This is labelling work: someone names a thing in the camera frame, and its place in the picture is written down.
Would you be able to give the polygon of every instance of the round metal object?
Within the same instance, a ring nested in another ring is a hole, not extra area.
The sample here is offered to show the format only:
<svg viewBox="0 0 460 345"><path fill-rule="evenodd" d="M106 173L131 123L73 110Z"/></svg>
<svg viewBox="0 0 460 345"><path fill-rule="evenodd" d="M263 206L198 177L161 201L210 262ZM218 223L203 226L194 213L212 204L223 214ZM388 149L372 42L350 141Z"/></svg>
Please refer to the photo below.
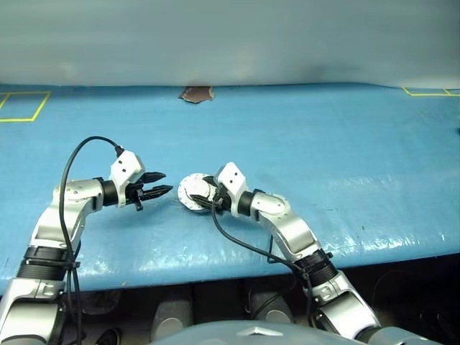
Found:
<svg viewBox="0 0 460 345"><path fill-rule="evenodd" d="M210 176L207 174L196 173L183 178L178 187L179 201L189 210L194 212L207 212L207 208L202 207L190 198L192 195L200 195L212 200L216 193L216 187L209 185L204 177Z"/></svg>

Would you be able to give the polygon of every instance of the yellow tape line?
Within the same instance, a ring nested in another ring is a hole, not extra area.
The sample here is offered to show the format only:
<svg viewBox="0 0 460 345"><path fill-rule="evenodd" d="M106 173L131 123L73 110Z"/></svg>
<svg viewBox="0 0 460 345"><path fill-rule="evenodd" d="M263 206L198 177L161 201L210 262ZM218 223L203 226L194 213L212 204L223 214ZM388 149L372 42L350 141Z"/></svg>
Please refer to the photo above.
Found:
<svg viewBox="0 0 460 345"><path fill-rule="evenodd" d="M35 119L38 117L38 114L40 114L41 110L45 106L46 102L51 96L51 91L21 91L21 92L0 92L0 95L5 95L3 100L0 103L0 109L1 107L5 104L6 100L11 96L11 95L45 95L43 100L40 102L37 110L34 112L34 116L32 117L27 117L27 118L18 118L18 119L0 119L0 122L33 122Z"/></svg>
<svg viewBox="0 0 460 345"><path fill-rule="evenodd" d="M409 96L445 96L445 97L460 97L460 93L451 93L445 88L442 90L444 93L413 93L410 92L405 86L402 87L402 89L408 94Z"/></svg>

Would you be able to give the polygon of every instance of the small brown object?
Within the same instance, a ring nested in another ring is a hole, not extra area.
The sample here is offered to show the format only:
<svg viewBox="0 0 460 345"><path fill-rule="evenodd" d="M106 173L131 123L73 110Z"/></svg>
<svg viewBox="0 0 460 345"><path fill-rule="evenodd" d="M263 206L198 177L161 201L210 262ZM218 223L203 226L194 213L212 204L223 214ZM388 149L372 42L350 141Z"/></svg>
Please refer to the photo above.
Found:
<svg viewBox="0 0 460 345"><path fill-rule="evenodd" d="M179 98L191 103L201 103L203 101L212 100L214 92L212 86L187 86L180 94Z"/></svg>

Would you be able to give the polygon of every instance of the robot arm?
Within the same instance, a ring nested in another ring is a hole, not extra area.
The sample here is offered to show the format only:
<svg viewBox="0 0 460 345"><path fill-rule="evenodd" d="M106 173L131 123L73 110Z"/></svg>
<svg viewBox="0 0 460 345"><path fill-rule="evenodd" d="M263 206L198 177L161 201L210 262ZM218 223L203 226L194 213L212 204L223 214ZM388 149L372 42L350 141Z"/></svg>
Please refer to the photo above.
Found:
<svg viewBox="0 0 460 345"><path fill-rule="evenodd" d="M249 191L246 178L232 162L222 167L214 178L204 179L212 190L207 195L189 194L190 199L210 208L211 198L217 198L220 211L232 216L250 216L270 231L285 259L305 271L311 290L304 285L305 294L312 294L316 304L313 317L327 331L356 339L363 332L379 328L372 309L348 281L342 271L332 264L319 240L307 223L290 207L281 195L269 195L261 190Z"/></svg>
<svg viewBox="0 0 460 345"><path fill-rule="evenodd" d="M160 172L145 172L133 152L123 150L111 166L109 180L68 181L64 194L64 219L74 256L88 214L103 206L123 207L159 197L172 187L159 185L143 190L145 183L165 177ZM0 343L59 344L65 320L65 272L70 264L59 219L60 189L53 191L52 203L40 216L17 276L9 281L0 302Z"/></svg>

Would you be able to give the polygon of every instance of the dark floor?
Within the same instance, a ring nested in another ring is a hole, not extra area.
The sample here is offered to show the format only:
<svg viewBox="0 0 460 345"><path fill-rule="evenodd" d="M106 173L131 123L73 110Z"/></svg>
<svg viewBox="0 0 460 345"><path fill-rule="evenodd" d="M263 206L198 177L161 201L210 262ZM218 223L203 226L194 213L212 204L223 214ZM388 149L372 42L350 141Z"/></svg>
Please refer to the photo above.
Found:
<svg viewBox="0 0 460 345"><path fill-rule="evenodd" d="M399 326L454 345L459 343L459 268L460 255L451 255L358 267L345 273L376 310L383 326ZM292 284L290 275L255 280L279 291L287 290ZM195 323L248 318L245 286L247 281L240 279L193 284ZM122 330L123 344L146 344L157 305L167 292L167 286L121 291L119 302L111 312L84 315L88 334L84 344L93 344L105 328L113 326ZM108 295L106 300L116 300L117 293ZM305 323L306 299L300 286L286 294L285 299L296 321ZM110 303L102 304L111 307Z"/></svg>

